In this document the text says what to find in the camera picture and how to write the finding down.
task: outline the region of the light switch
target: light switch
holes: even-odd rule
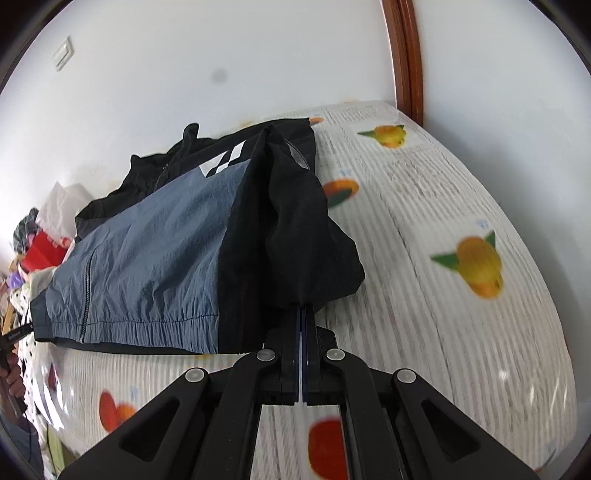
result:
[[[59,72],[64,65],[67,63],[68,60],[74,55],[74,48],[72,47],[72,41],[70,37],[66,37],[66,40],[63,44],[60,45],[60,48],[53,54],[53,64],[56,67],[56,70]]]

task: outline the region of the person's hand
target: person's hand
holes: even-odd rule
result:
[[[8,393],[13,397],[22,397],[25,394],[25,384],[21,377],[21,367],[18,366],[18,357],[14,353],[7,356],[10,372],[0,367],[0,378],[5,378],[9,386]]]

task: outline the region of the white plastic bag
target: white plastic bag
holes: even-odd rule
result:
[[[53,241],[62,245],[64,238],[71,241],[76,236],[74,218],[91,200],[92,196],[82,185],[64,188],[56,182],[39,210],[37,224]]]

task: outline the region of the white wall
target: white wall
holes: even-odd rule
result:
[[[591,75],[528,0],[414,0],[425,124],[503,207],[563,323],[579,432],[591,431]]]
[[[56,72],[67,35],[75,54]],[[74,0],[0,95],[0,269],[53,183],[113,190],[131,154],[293,109],[394,100],[379,0]]]

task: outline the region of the clothing pile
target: clothing pile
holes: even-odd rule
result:
[[[358,289],[363,267],[328,216],[309,120],[218,140],[198,128],[166,154],[133,156],[121,187],[79,213],[70,258],[31,303],[37,341],[248,352],[294,306]]]

